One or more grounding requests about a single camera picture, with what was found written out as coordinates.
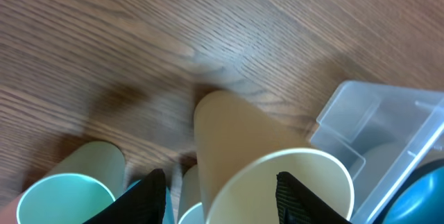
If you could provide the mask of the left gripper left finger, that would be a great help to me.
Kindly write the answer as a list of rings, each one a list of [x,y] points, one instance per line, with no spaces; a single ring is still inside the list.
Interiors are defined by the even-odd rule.
[[[154,169],[85,224],[162,224],[166,192],[164,171]]]

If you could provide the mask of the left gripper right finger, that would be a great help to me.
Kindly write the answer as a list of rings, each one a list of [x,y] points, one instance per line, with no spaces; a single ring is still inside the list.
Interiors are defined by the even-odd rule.
[[[277,174],[279,224],[350,224],[289,172]]]

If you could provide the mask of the cream tall cup front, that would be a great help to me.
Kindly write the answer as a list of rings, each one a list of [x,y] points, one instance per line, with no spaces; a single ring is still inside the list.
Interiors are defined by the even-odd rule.
[[[194,112],[194,138],[206,223],[280,223],[277,176],[289,173],[320,198],[331,214],[297,206],[291,213],[312,221],[349,221],[355,190],[345,166],[295,132],[227,91],[205,96]]]

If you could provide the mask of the dark blue bowl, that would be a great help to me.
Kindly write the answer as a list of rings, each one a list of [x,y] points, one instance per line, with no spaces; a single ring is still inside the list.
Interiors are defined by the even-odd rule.
[[[435,160],[416,169],[375,222],[443,224],[443,160]]]

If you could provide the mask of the pink small cup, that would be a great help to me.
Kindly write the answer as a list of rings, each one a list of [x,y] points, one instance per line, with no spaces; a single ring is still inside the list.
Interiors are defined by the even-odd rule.
[[[17,224],[17,206],[22,196],[23,194],[21,193],[1,209],[0,224]]]

